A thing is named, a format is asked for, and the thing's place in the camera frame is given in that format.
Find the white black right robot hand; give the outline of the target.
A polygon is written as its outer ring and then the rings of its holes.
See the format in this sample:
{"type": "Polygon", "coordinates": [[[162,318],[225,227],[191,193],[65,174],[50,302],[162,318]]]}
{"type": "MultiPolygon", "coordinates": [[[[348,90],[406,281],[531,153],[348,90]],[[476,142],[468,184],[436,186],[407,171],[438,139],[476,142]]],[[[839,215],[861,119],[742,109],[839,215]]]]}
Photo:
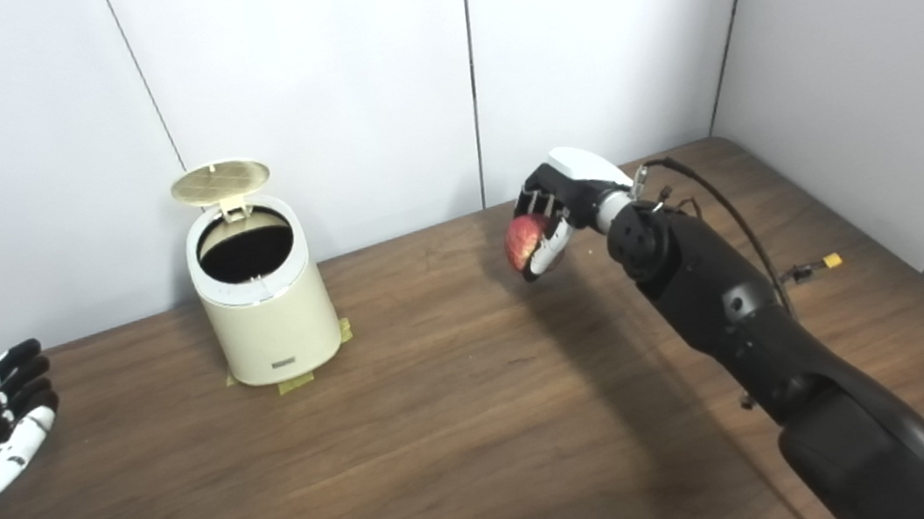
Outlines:
{"type": "Polygon", "coordinates": [[[608,234],[631,203],[634,180],[606,158],[556,147],[521,185],[505,245],[512,269],[529,282],[556,268],[578,232],[608,234]]]}

